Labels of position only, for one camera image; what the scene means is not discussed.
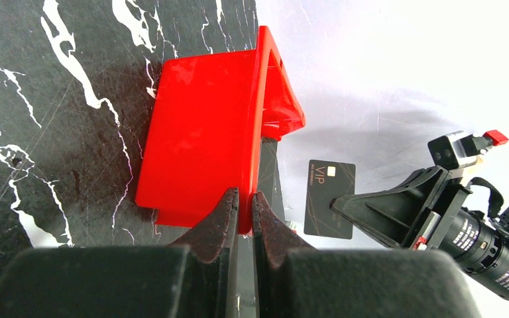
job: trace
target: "black cylinder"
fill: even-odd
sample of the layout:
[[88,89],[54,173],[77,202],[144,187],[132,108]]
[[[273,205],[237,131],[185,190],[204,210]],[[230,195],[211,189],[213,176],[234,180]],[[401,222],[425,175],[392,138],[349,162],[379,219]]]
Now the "black cylinder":
[[471,278],[509,300],[509,240],[500,233],[460,210],[439,249]]

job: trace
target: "white backdrop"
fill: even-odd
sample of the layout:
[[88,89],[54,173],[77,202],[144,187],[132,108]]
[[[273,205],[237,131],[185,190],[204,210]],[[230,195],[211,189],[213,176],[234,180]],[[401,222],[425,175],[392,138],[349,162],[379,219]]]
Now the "white backdrop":
[[[303,227],[308,162],[354,163],[356,192],[388,189],[432,165],[426,143],[456,130],[509,137],[509,1],[257,0],[307,127],[278,147],[286,218]],[[480,176],[509,204],[509,143]],[[467,206],[486,210],[488,192]],[[319,248],[381,248],[304,236]],[[483,317],[509,302],[468,278]]]

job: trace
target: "black card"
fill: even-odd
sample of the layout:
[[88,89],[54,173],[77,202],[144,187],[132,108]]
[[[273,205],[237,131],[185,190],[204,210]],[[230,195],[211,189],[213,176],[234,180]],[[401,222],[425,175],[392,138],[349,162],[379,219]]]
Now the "black card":
[[331,210],[333,199],[354,194],[356,166],[311,160],[304,233],[337,239],[352,238],[352,223]]

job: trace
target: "red connector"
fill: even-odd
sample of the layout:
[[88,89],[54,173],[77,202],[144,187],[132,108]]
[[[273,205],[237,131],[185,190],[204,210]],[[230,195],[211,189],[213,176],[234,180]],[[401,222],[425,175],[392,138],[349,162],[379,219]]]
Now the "red connector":
[[491,138],[493,146],[500,146],[508,142],[508,137],[504,136],[500,131],[487,131],[483,136]]

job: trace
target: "black marble surface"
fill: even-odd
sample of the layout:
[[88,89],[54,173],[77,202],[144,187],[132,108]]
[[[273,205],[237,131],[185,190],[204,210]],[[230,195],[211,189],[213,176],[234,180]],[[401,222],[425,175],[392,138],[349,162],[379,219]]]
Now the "black marble surface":
[[134,203],[162,63],[257,28],[254,0],[0,1],[0,272],[31,246],[179,237]]

